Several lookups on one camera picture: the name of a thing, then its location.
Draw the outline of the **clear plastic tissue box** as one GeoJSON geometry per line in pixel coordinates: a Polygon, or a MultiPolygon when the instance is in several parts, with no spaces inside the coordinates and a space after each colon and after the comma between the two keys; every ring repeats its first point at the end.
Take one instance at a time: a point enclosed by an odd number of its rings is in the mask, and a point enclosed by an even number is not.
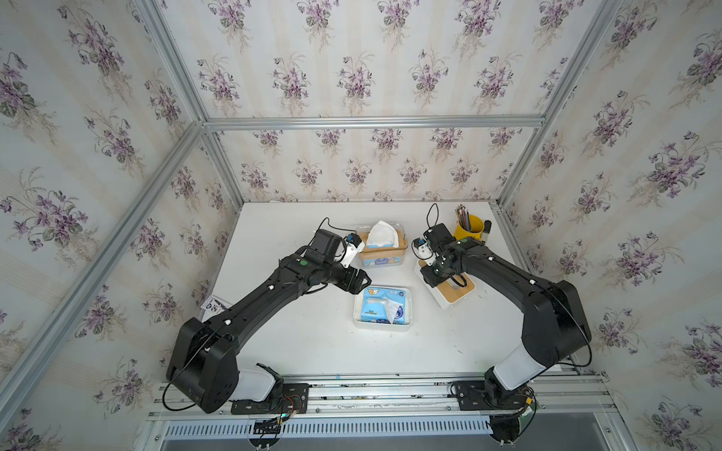
{"type": "Polygon", "coordinates": [[[365,268],[382,268],[399,266],[404,262],[406,251],[408,249],[408,240],[403,225],[399,223],[389,223],[396,233],[397,240],[391,245],[385,246],[368,246],[368,238],[372,225],[358,227],[356,233],[360,236],[365,244],[364,249],[357,255],[359,263],[365,268]]]}

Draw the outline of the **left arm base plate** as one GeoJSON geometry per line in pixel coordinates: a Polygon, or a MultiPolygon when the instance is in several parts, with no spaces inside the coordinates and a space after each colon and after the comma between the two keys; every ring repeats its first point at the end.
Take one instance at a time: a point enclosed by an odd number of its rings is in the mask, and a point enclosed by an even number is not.
{"type": "Polygon", "coordinates": [[[236,400],[232,402],[233,415],[292,415],[306,413],[308,409],[307,383],[284,383],[274,388],[263,401],[236,400]]]}

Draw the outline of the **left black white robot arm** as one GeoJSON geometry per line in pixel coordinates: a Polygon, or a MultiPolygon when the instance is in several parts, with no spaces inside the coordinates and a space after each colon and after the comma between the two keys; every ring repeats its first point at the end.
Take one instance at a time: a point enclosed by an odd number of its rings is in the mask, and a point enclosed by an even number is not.
{"type": "Polygon", "coordinates": [[[246,297],[206,321],[186,321],[175,341],[167,381],[204,413],[214,413],[240,381],[237,355],[253,334],[289,303],[328,286],[357,295],[372,280],[351,265],[365,247],[354,232],[318,229],[309,244],[278,261],[246,297]]]}

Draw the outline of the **blue tissue paper pack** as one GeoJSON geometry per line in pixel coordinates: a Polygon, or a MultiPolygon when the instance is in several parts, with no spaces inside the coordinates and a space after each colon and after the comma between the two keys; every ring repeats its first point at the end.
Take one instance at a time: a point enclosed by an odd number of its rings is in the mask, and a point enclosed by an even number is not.
{"type": "Polygon", "coordinates": [[[366,246],[370,249],[398,248],[400,238],[398,230],[385,221],[379,221],[370,229],[366,246]]]}

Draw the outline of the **white plastic box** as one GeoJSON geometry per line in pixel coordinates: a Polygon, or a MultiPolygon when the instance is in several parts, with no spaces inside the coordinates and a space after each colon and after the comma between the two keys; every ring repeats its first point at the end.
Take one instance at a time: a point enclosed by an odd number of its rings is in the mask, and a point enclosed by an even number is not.
{"type": "Polygon", "coordinates": [[[359,329],[406,332],[413,324],[413,294],[403,287],[366,287],[355,295],[353,323],[359,329]]]}

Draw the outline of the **white bamboo-lid tissue box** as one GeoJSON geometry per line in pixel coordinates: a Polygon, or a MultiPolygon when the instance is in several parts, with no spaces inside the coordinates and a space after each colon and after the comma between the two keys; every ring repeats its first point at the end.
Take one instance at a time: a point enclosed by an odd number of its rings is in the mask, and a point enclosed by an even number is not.
{"type": "Polygon", "coordinates": [[[421,280],[425,289],[427,289],[427,291],[432,294],[432,298],[434,298],[436,304],[438,304],[438,306],[443,310],[448,310],[449,308],[456,306],[456,304],[459,304],[459,302],[461,302],[465,298],[468,298],[476,290],[476,285],[466,275],[464,276],[466,278],[465,287],[460,287],[451,279],[448,279],[442,284],[439,284],[437,287],[432,288],[424,280],[422,274],[422,270],[428,268],[429,265],[425,261],[419,260],[415,266],[415,273],[417,274],[417,277],[421,280]]]}

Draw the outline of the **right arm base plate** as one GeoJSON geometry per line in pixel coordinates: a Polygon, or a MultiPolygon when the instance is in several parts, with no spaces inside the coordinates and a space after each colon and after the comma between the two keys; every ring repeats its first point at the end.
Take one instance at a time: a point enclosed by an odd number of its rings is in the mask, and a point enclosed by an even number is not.
{"type": "Polygon", "coordinates": [[[533,403],[533,396],[525,386],[509,391],[486,381],[454,381],[450,391],[461,411],[515,413],[523,412],[533,403]]]}

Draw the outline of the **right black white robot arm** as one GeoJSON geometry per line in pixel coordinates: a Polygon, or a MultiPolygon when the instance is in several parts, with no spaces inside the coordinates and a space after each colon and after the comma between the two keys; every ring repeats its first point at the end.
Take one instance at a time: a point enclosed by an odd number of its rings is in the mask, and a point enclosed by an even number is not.
{"type": "Polygon", "coordinates": [[[483,241],[454,238],[443,224],[424,231],[413,241],[413,249],[424,262],[420,274],[429,288],[437,289],[447,281],[462,284],[469,276],[475,277],[522,313],[521,344],[484,375],[483,393],[494,404],[592,345],[592,331],[572,283],[530,274],[496,255],[483,241]]]}

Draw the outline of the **bamboo tissue box lid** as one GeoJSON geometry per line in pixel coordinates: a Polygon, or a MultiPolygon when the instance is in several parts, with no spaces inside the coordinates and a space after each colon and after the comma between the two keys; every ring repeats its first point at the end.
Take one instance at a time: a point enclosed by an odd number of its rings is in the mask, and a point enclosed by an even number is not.
{"type": "Polygon", "coordinates": [[[361,259],[391,259],[391,257],[403,257],[408,248],[408,241],[403,231],[396,231],[399,239],[397,247],[378,247],[369,248],[366,246],[364,250],[358,254],[361,259]]]}

